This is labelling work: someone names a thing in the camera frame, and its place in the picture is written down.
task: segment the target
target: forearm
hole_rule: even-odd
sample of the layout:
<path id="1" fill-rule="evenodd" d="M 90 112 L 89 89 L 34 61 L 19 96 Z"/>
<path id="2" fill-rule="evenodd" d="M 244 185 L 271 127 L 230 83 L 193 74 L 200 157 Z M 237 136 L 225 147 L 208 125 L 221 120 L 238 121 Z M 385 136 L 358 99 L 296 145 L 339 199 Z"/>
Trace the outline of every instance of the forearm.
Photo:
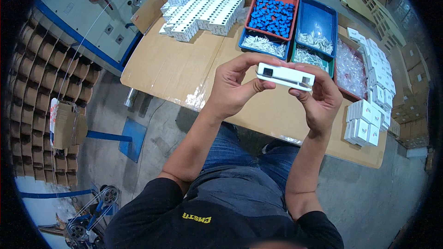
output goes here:
<path id="1" fill-rule="evenodd" d="M 314 135 L 310 131 L 291 166 L 286 182 L 286 193 L 314 192 L 317 188 L 320 165 L 330 138 L 330 131 Z"/>
<path id="2" fill-rule="evenodd" d="M 222 120 L 203 108 L 188 134 L 168 158 L 162 172 L 183 182 L 192 182 L 199 175 L 217 135 Z"/>

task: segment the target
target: table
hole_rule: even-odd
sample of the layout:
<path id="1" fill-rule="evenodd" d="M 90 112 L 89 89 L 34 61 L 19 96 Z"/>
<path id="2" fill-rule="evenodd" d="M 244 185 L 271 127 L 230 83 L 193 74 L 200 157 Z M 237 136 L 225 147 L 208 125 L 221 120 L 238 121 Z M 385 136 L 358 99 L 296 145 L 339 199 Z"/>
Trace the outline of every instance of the table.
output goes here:
<path id="1" fill-rule="evenodd" d="M 242 54 L 238 47 L 243 26 L 235 24 L 228 36 L 199 30 L 189 43 L 158 34 L 164 20 L 159 17 L 141 39 L 126 65 L 121 83 L 196 111 L 207 101 L 215 69 Z M 256 77 L 247 71 L 244 83 Z M 301 103 L 277 85 L 272 91 L 258 93 L 245 107 L 226 121 L 300 145 L 309 128 Z M 346 110 L 344 99 L 332 126 L 326 154 L 371 168 L 380 168 L 387 132 L 381 132 L 377 147 L 352 145 L 343 139 Z"/>

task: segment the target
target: man's hand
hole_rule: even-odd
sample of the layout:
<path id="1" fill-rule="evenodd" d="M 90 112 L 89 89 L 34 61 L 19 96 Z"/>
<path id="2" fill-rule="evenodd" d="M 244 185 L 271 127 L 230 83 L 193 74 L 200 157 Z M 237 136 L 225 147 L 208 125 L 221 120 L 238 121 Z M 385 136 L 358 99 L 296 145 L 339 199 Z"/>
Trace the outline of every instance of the man's hand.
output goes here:
<path id="1" fill-rule="evenodd" d="M 312 95 L 307 91 L 289 89 L 306 110 L 306 122 L 314 136 L 329 136 L 332 123 L 340 109 L 343 96 L 323 69 L 310 64 L 289 63 L 291 68 L 315 75 Z"/>
<path id="2" fill-rule="evenodd" d="M 241 85 L 246 71 L 259 63 L 289 67 L 285 61 L 266 54 L 244 53 L 217 68 L 211 95 L 204 109 L 224 120 L 238 113 L 256 93 L 275 89 L 275 83 L 258 78 Z"/>

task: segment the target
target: blue jeans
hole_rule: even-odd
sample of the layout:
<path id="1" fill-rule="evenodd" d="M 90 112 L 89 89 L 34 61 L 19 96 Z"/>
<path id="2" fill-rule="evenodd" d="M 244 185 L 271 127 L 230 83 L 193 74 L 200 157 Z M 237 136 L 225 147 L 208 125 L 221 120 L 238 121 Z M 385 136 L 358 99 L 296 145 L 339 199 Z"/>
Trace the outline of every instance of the blue jeans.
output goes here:
<path id="1" fill-rule="evenodd" d="M 296 145 L 275 140 L 267 146 L 265 154 L 253 157 L 240 147 L 234 125 L 223 122 L 209 150 L 203 170 L 221 165 L 259 168 L 271 177 L 284 193 L 289 170 L 299 150 L 300 147 Z"/>

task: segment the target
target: man's left hand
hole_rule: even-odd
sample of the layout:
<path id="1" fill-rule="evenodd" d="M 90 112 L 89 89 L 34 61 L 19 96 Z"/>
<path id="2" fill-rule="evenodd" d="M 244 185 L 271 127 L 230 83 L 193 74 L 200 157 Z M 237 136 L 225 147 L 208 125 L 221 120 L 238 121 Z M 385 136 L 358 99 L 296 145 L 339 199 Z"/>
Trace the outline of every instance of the man's left hand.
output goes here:
<path id="1" fill-rule="evenodd" d="M 258 78 L 241 84 L 246 71 L 259 63 L 289 67 L 285 61 L 270 55 L 244 53 L 216 69 L 211 95 L 205 109 L 209 109 L 218 119 L 224 120 L 238 113 L 256 93 L 275 89 L 275 83 Z"/>

